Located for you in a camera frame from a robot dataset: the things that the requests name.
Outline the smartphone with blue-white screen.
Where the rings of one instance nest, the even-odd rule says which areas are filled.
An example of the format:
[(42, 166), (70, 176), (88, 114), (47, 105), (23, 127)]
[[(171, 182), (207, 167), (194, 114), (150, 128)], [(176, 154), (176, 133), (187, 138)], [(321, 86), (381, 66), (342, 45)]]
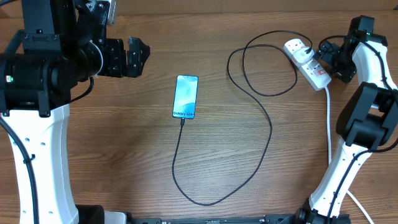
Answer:
[(181, 119), (194, 119), (197, 104), (198, 77), (178, 75), (172, 116)]

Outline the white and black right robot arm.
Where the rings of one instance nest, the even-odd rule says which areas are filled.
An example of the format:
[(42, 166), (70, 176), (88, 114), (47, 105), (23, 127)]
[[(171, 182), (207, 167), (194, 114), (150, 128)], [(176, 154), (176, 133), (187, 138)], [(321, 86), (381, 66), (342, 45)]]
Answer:
[(351, 20), (341, 46), (328, 38), (318, 45), (314, 59), (345, 83), (357, 77), (359, 87), (337, 119), (338, 147), (320, 185), (284, 223), (350, 223), (340, 208), (356, 174), (372, 154), (393, 148), (383, 145), (397, 127), (397, 86), (387, 64), (387, 39), (373, 30), (374, 18), (361, 15)]

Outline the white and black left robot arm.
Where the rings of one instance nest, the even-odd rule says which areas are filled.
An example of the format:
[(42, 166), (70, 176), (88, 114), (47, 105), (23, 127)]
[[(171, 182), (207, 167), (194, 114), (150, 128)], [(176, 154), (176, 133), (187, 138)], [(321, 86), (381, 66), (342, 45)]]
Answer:
[(136, 78), (150, 48), (109, 39), (116, 2), (22, 1), (24, 28), (1, 54), (1, 126), (14, 154), (21, 223), (128, 223), (126, 212), (77, 205), (67, 129), (71, 90), (95, 77)]

